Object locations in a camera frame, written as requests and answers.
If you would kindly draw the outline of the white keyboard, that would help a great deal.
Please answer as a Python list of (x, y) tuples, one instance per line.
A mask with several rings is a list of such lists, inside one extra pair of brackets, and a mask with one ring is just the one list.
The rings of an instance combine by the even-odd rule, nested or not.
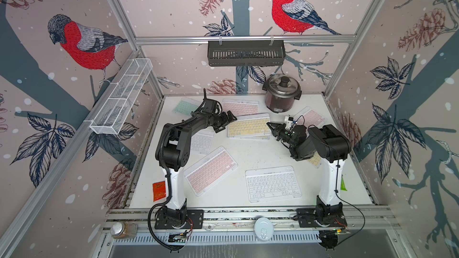
[(207, 155), (210, 152), (215, 133), (209, 130), (200, 130), (191, 138), (191, 152), (198, 155)]
[(267, 203), (302, 197), (292, 166), (246, 170), (245, 178), (250, 203)]

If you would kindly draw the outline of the pink keyboard front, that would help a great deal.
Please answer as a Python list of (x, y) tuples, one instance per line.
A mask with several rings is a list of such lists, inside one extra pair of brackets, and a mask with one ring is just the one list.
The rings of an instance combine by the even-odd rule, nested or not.
[(238, 166), (228, 151), (220, 146), (186, 169), (184, 176), (195, 196), (200, 197), (225, 179)]

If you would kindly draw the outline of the pink keyboard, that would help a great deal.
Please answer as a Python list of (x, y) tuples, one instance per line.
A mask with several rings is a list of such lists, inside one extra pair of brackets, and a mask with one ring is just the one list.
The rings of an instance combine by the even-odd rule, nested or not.
[(310, 106), (306, 106), (296, 115), (294, 115), (294, 121), (297, 125), (304, 125), (305, 127), (312, 125), (321, 128), (327, 122), (327, 118)]
[(184, 176), (195, 196), (200, 197), (225, 179), (238, 166), (228, 151), (220, 146), (186, 169)]
[(239, 117), (256, 115), (258, 113), (259, 102), (254, 100), (224, 99), (222, 106), (225, 112), (231, 111), (234, 116)]

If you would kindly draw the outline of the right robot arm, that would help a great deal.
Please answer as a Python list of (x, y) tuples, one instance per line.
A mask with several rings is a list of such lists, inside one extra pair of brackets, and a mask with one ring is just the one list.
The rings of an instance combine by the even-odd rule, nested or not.
[(296, 125), (290, 130), (285, 123), (267, 123), (267, 126), (277, 141), (287, 145), (290, 157), (295, 161), (309, 160), (318, 154), (324, 163), (322, 185), (314, 211), (315, 221), (320, 225), (329, 225), (342, 217), (344, 201), (339, 192), (345, 160), (351, 151), (348, 138), (331, 124), (322, 128)]

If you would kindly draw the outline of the pink keyboard back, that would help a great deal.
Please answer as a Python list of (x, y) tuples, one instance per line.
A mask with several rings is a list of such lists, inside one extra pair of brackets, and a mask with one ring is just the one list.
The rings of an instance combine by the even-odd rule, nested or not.
[(256, 115), (258, 113), (259, 102), (254, 100), (224, 99), (222, 106), (225, 112), (231, 111), (234, 116), (239, 117)]

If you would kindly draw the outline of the yellow keyboard centre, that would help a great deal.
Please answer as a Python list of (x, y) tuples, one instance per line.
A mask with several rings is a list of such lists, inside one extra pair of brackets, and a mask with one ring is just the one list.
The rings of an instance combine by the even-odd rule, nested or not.
[(269, 122), (270, 115), (268, 113), (239, 116), (236, 121), (228, 125), (227, 137), (242, 138), (269, 135), (271, 133), (267, 125)]

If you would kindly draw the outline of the yellow keyboard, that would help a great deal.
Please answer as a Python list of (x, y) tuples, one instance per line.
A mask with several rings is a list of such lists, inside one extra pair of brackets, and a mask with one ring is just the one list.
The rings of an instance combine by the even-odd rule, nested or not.
[(227, 137), (242, 138), (269, 135), (271, 133), (267, 125), (269, 122), (270, 115), (268, 113), (239, 116), (236, 121), (228, 125)]
[(315, 152), (314, 155), (307, 161), (315, 168), (319, 168), (322, 164), (322, 158), (317, 152)]

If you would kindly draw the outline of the green keyboard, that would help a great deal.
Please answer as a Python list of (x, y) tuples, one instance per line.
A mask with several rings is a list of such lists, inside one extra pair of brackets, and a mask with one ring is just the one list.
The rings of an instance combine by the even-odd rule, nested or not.
[(202, 101), (194, 100), (192, 98), (183, 97), (173, 109), (174, 113), (191, 117), (192, 113), (198, 109)]

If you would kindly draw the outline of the yellow keyboard right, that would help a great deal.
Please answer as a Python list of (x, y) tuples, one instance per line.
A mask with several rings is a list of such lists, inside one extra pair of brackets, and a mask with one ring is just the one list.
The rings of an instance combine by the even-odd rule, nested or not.
[(322, 158), (317, 152), (315, 152), (314, 155), (307, 161), (315, 168), (319, 168), (322, 164)]

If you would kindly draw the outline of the black hanging basket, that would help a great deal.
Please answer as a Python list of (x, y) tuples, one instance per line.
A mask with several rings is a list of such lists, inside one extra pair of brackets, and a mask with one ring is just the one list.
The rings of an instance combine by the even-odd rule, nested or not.
[(211, 67), (278, 66), (284, 63), (285, 57), (282, 40), (208, 43), (208, 64)]

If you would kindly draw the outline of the green packet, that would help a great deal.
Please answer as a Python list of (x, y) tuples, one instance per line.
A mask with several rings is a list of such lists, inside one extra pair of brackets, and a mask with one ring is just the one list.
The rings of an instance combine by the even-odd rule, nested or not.
[(340, 190), (342, 190), (342, 191), (347, 191), (347, 188), (346, 188), (346, 185), (345, 185), (345, 181), (344, 181), (343, 176), (341, 177), (341, 186), (340, 186)]

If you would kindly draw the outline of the white round cap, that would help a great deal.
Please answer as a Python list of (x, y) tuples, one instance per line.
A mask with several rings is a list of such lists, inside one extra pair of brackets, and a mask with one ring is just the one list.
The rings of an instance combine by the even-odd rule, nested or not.
[(274, 225), (266, 217), (260, 217), (254, 224), (254, 233), (259, 241), (269, 241), (274, 235)]

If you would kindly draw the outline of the red packet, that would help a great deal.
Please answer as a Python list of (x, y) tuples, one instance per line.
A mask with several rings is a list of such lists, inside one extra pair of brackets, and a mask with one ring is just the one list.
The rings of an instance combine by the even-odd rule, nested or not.
[(166, 182), (153, 183), (153, 202), (166, 198)]

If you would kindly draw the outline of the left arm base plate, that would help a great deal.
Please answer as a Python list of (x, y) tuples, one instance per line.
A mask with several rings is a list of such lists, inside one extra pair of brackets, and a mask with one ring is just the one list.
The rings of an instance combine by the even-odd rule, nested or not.
[(173, 210), (162, 207), (155, 216), (154, 229), (202, 229), (203, 210)]

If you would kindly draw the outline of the aluminium front rail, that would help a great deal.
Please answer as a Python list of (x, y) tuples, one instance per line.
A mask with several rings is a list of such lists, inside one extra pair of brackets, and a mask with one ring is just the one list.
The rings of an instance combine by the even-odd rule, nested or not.
[[(271, 207), (205, 207), (202, 229), (193, 232), (235, 232), (252, 231), (260, 217), (268, 218), (276, 231), (300, 230), (298, 221), (294, 220), (298, 206)], [(148, 232), (148, 209), (115, 209), (110, 211), (106, 222), (100, 227), (108, 233), (116, 222), (137, 224), (137, 231)], [(399, 222), (391, 209), (383, 205), (359, 205), (356, 208), (345, 205), (344, 216), (349, 231), (358, 230), (399, 230)]]

